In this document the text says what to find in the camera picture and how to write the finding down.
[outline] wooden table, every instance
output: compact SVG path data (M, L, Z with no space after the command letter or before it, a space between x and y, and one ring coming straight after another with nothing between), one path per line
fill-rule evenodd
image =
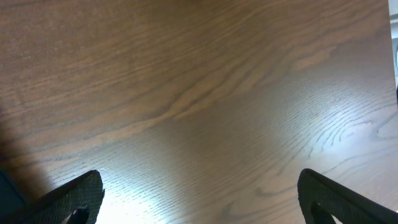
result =
M0 166L98 169L98 223L303 223L309 167L398 209L387 0L0 2Z

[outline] wood grain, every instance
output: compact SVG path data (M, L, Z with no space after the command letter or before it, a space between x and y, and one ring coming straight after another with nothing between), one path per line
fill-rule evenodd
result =
M398 209L387 1L0 2L0 166L98 223L303 223L309 167Z

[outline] white wall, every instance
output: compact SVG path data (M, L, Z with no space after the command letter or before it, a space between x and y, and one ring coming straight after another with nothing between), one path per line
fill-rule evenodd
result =
M398 14L398 0L388 0L390 15Z

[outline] dark object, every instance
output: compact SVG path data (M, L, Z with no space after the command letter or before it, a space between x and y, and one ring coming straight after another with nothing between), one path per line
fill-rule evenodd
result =
M0 171L0 217L26 205L25 198L15 188L6 173Z
M0 217L0 223L60 224L67 216L79 211L80 219L71 223L85 223L78 222L85 218L86 223L94 224L103 197L100 173L92 170L49 192L36 203Z
M398 223L398 214L310 169L301 171L298 200L307 224Z
M85 224L90 216L90 209L88 206L78 208L72 212L67 224Z

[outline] brown wooden surface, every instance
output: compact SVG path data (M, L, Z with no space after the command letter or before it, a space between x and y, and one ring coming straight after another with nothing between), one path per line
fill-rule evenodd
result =
M1 1L0 166L98 169L98 223L303 223L305 167L397 210L389 32L387 0Z

